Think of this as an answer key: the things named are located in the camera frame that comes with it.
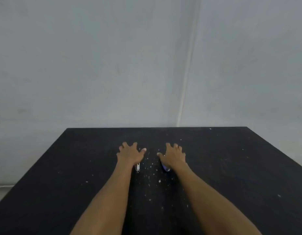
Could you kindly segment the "person's right hand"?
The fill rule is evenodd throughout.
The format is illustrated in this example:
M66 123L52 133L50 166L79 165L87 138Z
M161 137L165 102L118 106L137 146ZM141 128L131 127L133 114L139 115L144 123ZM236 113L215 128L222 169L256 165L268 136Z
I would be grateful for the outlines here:
M185 156L182 146L179 146L178 150L174 150L173 146L170 143L166 143L166 151L164 153L165 160L160 160L165 166L170 169L176 169L180 165L186 165Z

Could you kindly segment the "person's left hand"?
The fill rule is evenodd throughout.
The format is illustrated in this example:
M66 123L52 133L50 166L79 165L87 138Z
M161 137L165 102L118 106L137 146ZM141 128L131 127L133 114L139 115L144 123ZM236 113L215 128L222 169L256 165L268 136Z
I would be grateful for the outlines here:
M122 149L122 145L119 147L119 152L117 153L117 164L121 166L128 166L132 168L135 164L140 163L144 155L139 155L137 150L137 142L129 145L128 148Z

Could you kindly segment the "person's left forearm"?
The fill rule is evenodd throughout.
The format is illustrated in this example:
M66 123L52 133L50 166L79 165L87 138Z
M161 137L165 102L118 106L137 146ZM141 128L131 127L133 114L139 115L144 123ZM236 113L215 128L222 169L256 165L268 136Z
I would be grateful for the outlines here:
M117 162L111 177L92 199L70 235L122 234L133 165Z

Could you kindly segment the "person's right forearm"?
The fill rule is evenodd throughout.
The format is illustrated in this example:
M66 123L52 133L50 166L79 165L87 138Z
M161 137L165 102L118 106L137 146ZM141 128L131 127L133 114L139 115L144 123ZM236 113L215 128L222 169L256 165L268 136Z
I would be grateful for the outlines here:
M187 163L177 161L170 167L206 235L262 235L235 205L198 177Z

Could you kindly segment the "scattered white scraps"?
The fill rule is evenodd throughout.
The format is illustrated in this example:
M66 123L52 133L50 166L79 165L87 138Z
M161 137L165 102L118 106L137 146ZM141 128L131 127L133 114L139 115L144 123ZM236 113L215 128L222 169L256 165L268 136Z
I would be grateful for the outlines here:
M122 142L137 142L138 150L147 149L140 172L132 175L129 204L133 208L189 206L176 174L165 172L156 156L157 152L165 153L167 142L182 146L190 168L242 211L253 211L271 197L281 197L279 179L269 161L275 153L269 143L246 128L100 129L86 136L81 152L94 158L85 160L87 174L81 185L92 184L94 191L112 173Z

